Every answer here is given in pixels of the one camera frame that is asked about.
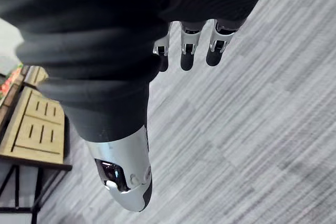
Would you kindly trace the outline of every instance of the gray carpet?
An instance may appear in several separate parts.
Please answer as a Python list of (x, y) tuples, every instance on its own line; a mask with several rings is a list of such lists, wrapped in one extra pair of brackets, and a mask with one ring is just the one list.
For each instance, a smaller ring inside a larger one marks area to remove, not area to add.
[(172, 27), (151, 84), (152, 200), (123, 210), (71, 129), (73, 171), (39, 223), (336, 223), (336, 0), (260, 0), (217, 68), (190, 72)]

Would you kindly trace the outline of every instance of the black fabric sleeve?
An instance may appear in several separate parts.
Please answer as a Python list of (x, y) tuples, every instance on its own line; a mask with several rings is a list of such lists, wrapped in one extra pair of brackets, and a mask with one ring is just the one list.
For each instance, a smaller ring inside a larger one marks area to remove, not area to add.
[(146, 124), (149, 82), (167, 33), (164, 0), (0, 0), (0, 17), (24, 38), (17, 55), (46, 69), (39, 86), (60, 101), (87, 141), (108, 142)]

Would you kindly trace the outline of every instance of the robotic finger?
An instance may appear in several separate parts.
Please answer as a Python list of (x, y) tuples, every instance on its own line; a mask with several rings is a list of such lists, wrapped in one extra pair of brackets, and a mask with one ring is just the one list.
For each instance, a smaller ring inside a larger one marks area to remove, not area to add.
[(194, 55), (205, 22), (206, 21), (197, 23), (180, 22), (182, 50), (181, 68), (185, 71), (190, 70), (194, 64)]
[(160, 72), (165, 72), (168, 69), (168, 52), (169, 52), (169, 38), (170, 38), (170, 28), (172, 23), (169, 24), (168, 33), (161, 39), (158, 39), (154, 43), (153, 53), (161, 57), (162, 63), (160, 67)]
[(209, 66), (216, 66), (219, 64), (225, 48), (237, 31), (226, 29), (223, 25), (221, 25), (220, 20), (214, 21), (210, 38), (210, 46), (206, 56), (206, 63)]

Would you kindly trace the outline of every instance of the wooden shelf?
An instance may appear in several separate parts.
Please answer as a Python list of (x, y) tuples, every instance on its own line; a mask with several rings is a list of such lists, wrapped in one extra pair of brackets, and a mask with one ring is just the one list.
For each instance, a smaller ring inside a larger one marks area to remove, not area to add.
[(65, 116), (60, 104), (25, 87), (0, 145), (0, 155), (63, 164)]

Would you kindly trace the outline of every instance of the black metal frame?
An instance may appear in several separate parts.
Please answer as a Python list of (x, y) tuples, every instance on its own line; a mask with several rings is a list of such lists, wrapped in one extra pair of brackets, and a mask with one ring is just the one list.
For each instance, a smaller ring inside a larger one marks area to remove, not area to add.
[[(18, 165), (12, 165), (9, 169), (5, 180), (3, 181), (0, 187), (0, 197), (3, 191), (5, 190), (6, 185), (10, 177), (12, 176), (13, 172), (15, 171), (15, 207), (0, 207), (0, 214), (32, 214), (32, 221), (31, 224), (37, 223), (37, 214), (41, 210), (41, 207), (44, 203), (48, 200), (50, 195), (54, 192), (56, 187), (60, 184), (60, 182), (64, 179), (67, 173), (71, 170), (65, 165), (65, 169), (56, 169), (56, 171), (52, 174), (49, 181), (43, 186), (43, 176), (44, 176), (44, 169), (39, 167), (37, 172), (37, 179), (36, 179), (36, 187), (35, 187), (35, 196), (34, 196), (34, 203), (31, 207), (20, 207), (19, 206), (19, 191), (20, 191), (20, 184), (19, 184), (19, 177), (20, 177), (20, 167)], [(46, 192), (49, 191), (51, 185), (54, 183), (58, 175), (64, 172), (61, 178), (57, 181), (55, 186), (50, 190), (49, 194), (45, 197)]]

